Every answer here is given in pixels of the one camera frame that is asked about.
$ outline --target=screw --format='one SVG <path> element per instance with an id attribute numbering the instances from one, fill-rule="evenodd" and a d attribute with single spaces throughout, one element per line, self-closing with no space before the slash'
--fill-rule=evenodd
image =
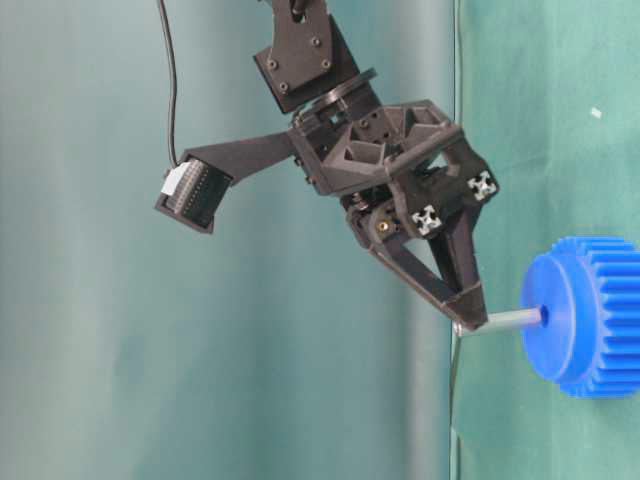
<path id="1" fill-rule="evenodd" d="M 380 233 L 386 233 L 391 229 L 391 225 L 389 225 L 389 222 L 387 221 L 382 221 L 380 223 L 378 223 L 378 231 Z"/>

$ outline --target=black cable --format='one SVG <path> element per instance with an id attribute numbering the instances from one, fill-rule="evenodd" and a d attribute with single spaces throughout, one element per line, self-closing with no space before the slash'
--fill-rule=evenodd
<path id="1" fill-rule="evenodd" d="M 158 1 L 158 10 L 162 20 L 162 31 L 164 33 L 164 43 L 167 49 L 167 59 L 169 61 L 169 76 L 171 77 L 171 97 L 169 99 L 169 130 L 167 132 L 167 143 L 169 147 L 169 161 L 173 168 L 178 166 L 176 157 L 176 100 L 178 99 L 178 75 L 176 74 L 176 55 L 173 51 L 173 40 L 171 39 L 171 29 L 169 28 L 169 18 L 164 0 Z"/>

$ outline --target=blue gear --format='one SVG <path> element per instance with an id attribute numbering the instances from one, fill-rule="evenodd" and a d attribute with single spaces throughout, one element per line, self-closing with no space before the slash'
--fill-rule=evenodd
<path id="1" fill-rule="evenodd" d="M 541 326 L 522 330 L 534 370 L 574 397 L 640 388 L 640 252 L 620 238 L 570 237 L 537 257 L 521 303 Z"/>

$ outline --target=metal rod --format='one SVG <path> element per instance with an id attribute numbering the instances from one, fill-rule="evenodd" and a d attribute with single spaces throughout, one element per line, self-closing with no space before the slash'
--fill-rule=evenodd
<path id="1" fill-rule="evenodd" d="M 453 331 L 459 337 L 471 337 L 485 335 L 508 330 L 516 330 L 523 327 L 541 325 L 544 315 L 539 308 L 529 310 L 516 310 L 513 312 L 494 313 L 489 315 L 487 323 L 475 331 L 467 330 L 459 323 L 454 324 Z"/>

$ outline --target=green backdrop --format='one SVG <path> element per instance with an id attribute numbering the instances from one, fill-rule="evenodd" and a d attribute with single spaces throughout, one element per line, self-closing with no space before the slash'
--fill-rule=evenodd
<path id="1" fill-rule="evenodd" d="M 462 122 L 503 188 L 477 235 L 501 311 L 518 307 L 529 262 L 558 238 L 640 241 L 640 3 L 460 3 Z M 516 333 L 465 339 L 458 375 L 461 478 L 638 478 L 638 397 L 562 395 Z"/>
<path id="2" fill-rule="evenodd" d="M 451 2 L 329 3 L 385 102 L 453 110 Z M 167 8 L 179 149 L 285 128 L 267 7 Z M 167 101 L 154 0 L 0 0 L 0 478 L 447 478 L 448 322 L 292 162 L 213 237 L 155 212 Z"/>

